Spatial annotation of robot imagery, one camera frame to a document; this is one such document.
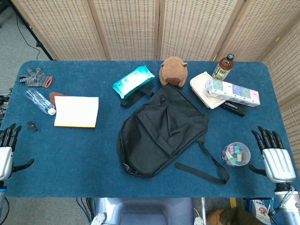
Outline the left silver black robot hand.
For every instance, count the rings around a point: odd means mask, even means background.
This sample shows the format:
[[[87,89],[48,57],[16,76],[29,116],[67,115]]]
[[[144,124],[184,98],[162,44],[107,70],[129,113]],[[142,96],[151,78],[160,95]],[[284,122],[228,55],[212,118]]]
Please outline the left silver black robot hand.
[[[2,183],[8,180],[12,173],[30,167],[35,160],[32,158],[23,165],[14,165],[15,147],[21,129],[22,126],[16,127],[14,123],[10,127],[0,131],[0,181]]]

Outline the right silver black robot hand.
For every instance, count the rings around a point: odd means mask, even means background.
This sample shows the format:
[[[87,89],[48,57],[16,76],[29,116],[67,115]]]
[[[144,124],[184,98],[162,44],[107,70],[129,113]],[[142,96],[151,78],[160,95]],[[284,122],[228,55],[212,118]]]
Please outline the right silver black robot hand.
[[[296,173],[290,154],[284,148],[281,137],[276,131],[269,131],[258,127],[260,133],[252,130],[261,156],[264,169],[249,165],[249,169],[259,175],[267,177],[272,183],[291,183],[296,179]]]

